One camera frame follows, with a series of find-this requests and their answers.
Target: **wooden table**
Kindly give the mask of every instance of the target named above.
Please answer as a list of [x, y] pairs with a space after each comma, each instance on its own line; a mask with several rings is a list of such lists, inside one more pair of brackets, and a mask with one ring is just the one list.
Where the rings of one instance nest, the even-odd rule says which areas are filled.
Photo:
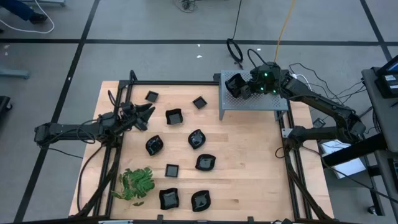
[[[117, 93], [118, 82], [103, 82], [94, 117], [113, 110], [107, 91]], [[148, 130], [140, 132], [133, 128], [126, 132], [123, 141], [119, 173], [130, 168], [149, 166], [154, 172], [155, 189], [144, 198], [145, 204], [135, 207], [134, 202], [114, 199], [111, 218], [113, 219], [150, 219], [155, 220], [163, 214], [165, 220], [223, 220], [246, 221], [253, 216], [255, 221], [273, 221], [284, 218], [294, 219], [290, 199], [287, 173], [283, 159], [275, 157], [275, 150], [281, 147], [282, 140], [278, 122], [273, 111], [226, 111], [224, 119], [218, 119], [218, 86], [188, 85], [134, 85], [132, 102], [148, 103], [147, 92], [159, 93], [156, 110], [149, 120]], [[202, 96], [207, 105], [198, 110], [192, 101]], [[181, 108], [183, 124], [166, 124], [165, 111]], [[296, 125], [312, 127], [308, 106], [292, 103], [292, 112]], [[201, 129], [206, 135], [206, 143], [193, 150], [188, 144], [188, 135]], [[164, 148], [155, 156], [145, 149], [146, 141], [159, 135]], [[315, 141], [305, 145], [317, 149]], [[82, 165], [99, 147], [99, 143], [87, 145]], [[87, 165], [82, 178], [81, 206], [92, 196], [98, 186], [105, 150], [103, 149]], [[212, 171], [202, 172], [195, 169], [200, 154], [216, 156], [216, 165]], [[302, 164], [307, 189], [325, 213], [333, 216], [325, 176], [319, 157], [301, 150]], [[165, 177], [166, 164], [178, 164], [178, 178]], [[178, 188], [179, 208], [161, 210], [159, 190]], [[191, 196], [199, 190], [209, 190], [211, 206], [203, 212], [192, 212]], [[104, 191], [100, 214], [108, 190]], [[302, 205], [297, 190], [299, 204]], [[76, 214], [76, 192], [70, 214]]]

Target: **yellow cable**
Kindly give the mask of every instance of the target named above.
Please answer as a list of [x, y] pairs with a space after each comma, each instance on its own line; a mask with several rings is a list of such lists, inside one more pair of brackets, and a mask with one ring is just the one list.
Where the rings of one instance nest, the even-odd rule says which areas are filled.
[[284, 33], [285, 26], [286, 26], [286, 24], [287, 24], [287, 21], [289, 20], [290, 14], [291, 14], [292, 11], [293, 11], [293, 7], [294, 7], [295, 1], [296, 1], [296, 0], [292, 0], [292, 3], [291, 3], [291, 5], [290, 5], [290, 9], [289, 9], [289, 13], [287, 14], [287, 17], [286, 17], [284, 26], [282, 27], [282, 30], [280, 31], [280, 35], [279, 35], [279, 39], [278, 39], [278, 44], [276, 45], [276, 51], [275, 51], [274, 62], [276, 62], [276, 58], [278, 57], [278, 50], [279, 50], [280, 40], [281, 40], [282, 35], [283, 35], [283, 33]]

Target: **gray floor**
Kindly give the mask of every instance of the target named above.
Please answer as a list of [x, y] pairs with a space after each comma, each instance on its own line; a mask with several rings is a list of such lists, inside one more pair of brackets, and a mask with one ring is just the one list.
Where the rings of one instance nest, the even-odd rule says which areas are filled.
[[[398, 25], [392, 21], [396, 19], [398, 2], [366, 2], [384, 40], [396, 41]], [[64, 8], [45, 5], [56, 25], [51, 34], [6, 29], [0, 39], [80, 39], [93, 3], [94, 0], [67, 0]], [[232, 37], [238, 0], [203, 0], [197, 4], [197, 11], [185, 14], [175, 8], [172, 0], [101, 0], [88, 39], [225, 40]], [[289, 6], [290, 0], [243, 1], [236, 39], [277, 40]], [[49, 24], [32, 26], [4, 9], [0, 9], [0, 19], [23, 29], [50, 27]], [[375, 42], [377, 38], [359, 0], [300, 0], [296, 2], [283, 40]], [[274, 58], [275, 47], [241, 45], [243, 52], [256, 49], [266, 60]], [[30, 70], [32, 74], [29, 80], [0, 78], [0, 95], [10, 96], [14, 103], [0, 128], [0, 223], [12, 222], [15, 217], [40, 150], [33, 142], [33, 129], [51, 120], [76, 48], [77, 44], [0, 44], [2, 66]], [[392, 56], [398, 54], [398, 47], [389, 47], [389, 50]], [[282, 45], [277, 62], [284, 68], [291, 63], [303, 63], [316, 70], [338, 93], [358, 82], [362, 69], [381, 66], [386, 58], [380, 46]], [[252, 69], [246, 53], [243, 67]], [[101, 82], [127, 79], [130, 69], [134, 69], [140, 80], [212, 80], [214, 73], [238, 67], [224, 44], [85, 44], [70, 80], [59, 123], [80, 123], [92, 118]], [[305, 75], [310, 83], [324, 86], [311, 72], [299, 66], [293, 69]], [[313, 88], [323, 94], [321, 88]], [[366, 92], [354, 95], [346, 104], [358, 113], [371, 105]], [[312, 111], [313, 119], [325, 117], [319, 111]], [[325, 121], [329, 126], [334, 125], [331, 118]], [[373, 127], [370, 113], [363, 122]], [[53, 147], [82, 156], [85, 145], [62, 142]], [[67, 217], [80, 165], [79, 159], [50, 151], [24, 221]], [[337, 180], [328, 170], [325, 175], [336, 218], [359, 223], [396, 222], [387, 200], [382, 200], [385, 217], [370, 215], [366, 212], [372, 205], [368, 190], [348, 180]], [[366, 174], [355, 177], [369, 184]], [[378, 189], [385, 191], [382, 180], [376, 181]]]

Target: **shoe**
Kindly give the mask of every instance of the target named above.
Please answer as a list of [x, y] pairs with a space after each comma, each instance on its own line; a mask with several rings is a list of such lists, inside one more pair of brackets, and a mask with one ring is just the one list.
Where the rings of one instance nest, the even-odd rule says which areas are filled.
[[34, 12], [33, 15], [30, 17], [29, 21], [32, 24], [40, 24], [40, 23], [45, 22], [47, 20], [47, 18], [48, 17], [46, 15]]

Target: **artificial leaf branch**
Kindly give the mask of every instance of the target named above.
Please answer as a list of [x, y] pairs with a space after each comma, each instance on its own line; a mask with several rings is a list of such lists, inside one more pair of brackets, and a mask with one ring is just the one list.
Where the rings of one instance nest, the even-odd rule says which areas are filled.
[[[124, 190], [121, 193], [112, 191], [113, 197], [124, 200], [131, 200], [134, 197], [143, 198], [147, 193], [155, 188], [154, 180], [152, 180], [152, 171], [150, 168], [136, 169], [134, 172], [130, 169], [119, 175], [120, 184]], [[144, 202], [134, 203], [134, 206], [141, 206]]]

